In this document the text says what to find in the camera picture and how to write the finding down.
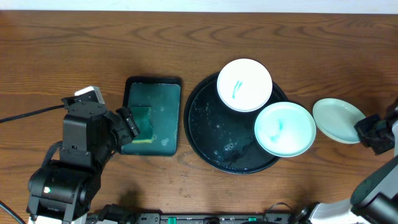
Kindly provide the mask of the green and yellow sponge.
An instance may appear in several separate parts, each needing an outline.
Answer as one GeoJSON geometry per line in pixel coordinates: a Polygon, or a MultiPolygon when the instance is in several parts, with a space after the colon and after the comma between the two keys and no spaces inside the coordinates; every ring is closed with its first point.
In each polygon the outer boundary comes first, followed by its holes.
{"type": "Polygon", "coordinates": [[[155,139],[154,127],[150,121],[151,111],[151,107],[145,106],[131,108],[134,121],[139,129],[139,135],[132,141],[133,144],[151,143],[155,139]]]}

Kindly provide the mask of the pale green plate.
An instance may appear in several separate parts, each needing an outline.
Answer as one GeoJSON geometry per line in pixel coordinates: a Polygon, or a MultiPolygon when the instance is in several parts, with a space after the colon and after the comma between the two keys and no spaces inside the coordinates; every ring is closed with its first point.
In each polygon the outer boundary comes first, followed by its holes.
{"type": "Polygon", "coordinates": [[[317,129],[311,114],[291,102],[265,107],[254,123],[254,134],[266,152],[277,157],[295,157],[313,144],[317,129]]]}
{"type": "Polygon", "coordinates": [[[360,142],[354,128],[366,116],[352,104],[336,98],[318,100],[312,109],[317,128],[330,139],[344,143],[360,142]]]}

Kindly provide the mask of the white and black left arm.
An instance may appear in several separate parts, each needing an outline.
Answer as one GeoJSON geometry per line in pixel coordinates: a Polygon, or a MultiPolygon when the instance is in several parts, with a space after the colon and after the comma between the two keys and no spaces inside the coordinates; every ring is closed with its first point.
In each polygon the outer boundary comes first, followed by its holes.
{"type": "Polygon", "coordinates": [[[79,102],[67,107],[60,158],[47,154],[28,183],[27,212],[31,223],[73,223],[85,218],[101,188],[109,159],[139,135],[131,110],[112,112],[102,103],[79,102]]]}

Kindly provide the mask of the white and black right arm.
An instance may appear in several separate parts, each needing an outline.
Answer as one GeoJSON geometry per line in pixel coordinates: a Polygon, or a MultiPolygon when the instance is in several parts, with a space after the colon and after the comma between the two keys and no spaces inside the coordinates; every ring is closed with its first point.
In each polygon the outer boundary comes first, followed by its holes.
{"type": "Polygon", "coordinates": [[[397,102],[387,108],[384,118],[374,114],[354,128],[360,142],[376,155],[393,149],[394,157],[364,179],[350,199],[314,203],[291,223],[397,223],[397,102]]]}

